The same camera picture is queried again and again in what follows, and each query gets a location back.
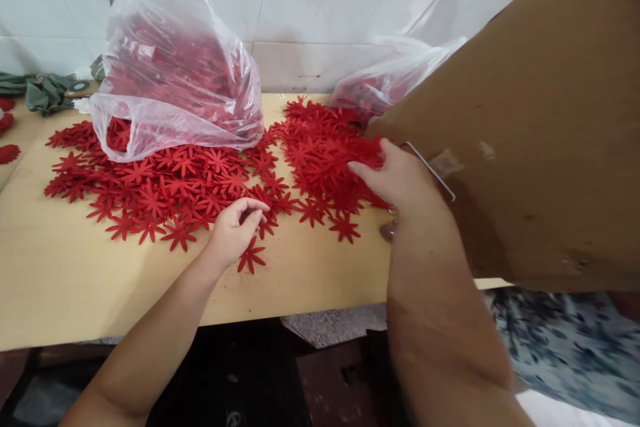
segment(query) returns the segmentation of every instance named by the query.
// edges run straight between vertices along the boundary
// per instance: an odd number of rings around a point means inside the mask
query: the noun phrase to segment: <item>person's forearm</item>
[[[191,347],[217,271],[192,262],[122,339],[87,392],[128,416],[148,415]]]
[[[471,277],[455,220],[444,203],[431,205],[439,206],[399,214],[387,307],[392,347],[400,358],[462,366],[508,389],[511,362]]]

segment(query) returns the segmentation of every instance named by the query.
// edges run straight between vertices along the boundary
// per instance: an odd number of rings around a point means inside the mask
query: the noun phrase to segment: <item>wrist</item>
[[[189,264],[187,269],[193,273],[194,277],[198,278],[198,282],[203,282],[213,288],[227,268],[218,259],[199,255]]]

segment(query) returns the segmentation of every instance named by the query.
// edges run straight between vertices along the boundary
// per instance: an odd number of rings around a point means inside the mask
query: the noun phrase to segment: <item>human hand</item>
[[[218,214],[211,237],[200,253],[199,259],[222,273],[238,260],[249,246],[251,238],[267,219],[263,212],[270,207],[259,200],[241,198]]]
[[[420,160],[387,139],[380,141],[380,147],[385,159],[380,170],[356,161],[349,162],[349,168],[379,197],[395,206],[399,215],[422,214],[434,204],[445,205],[431,174]]]

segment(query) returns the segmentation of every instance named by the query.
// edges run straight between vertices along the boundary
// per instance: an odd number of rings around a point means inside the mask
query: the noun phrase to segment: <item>blue floral fabric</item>
[[[604,293],[488,290],[516,374],[548,397],[640,425],[640,325]]]

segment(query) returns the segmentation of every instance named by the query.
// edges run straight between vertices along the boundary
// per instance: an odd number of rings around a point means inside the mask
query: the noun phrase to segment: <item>human arm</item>
[[[203,251],[122,339],[61,427],[146,424],[191,347],[218,279],[245,251],[268,210],[260,201],[243,198],[218,215]]]
[[[420,161],[387,140],[385,165],[349,167],[397,211],[389,347],[420,425],[532,426],[506,348],[471,277],[455,220]]]

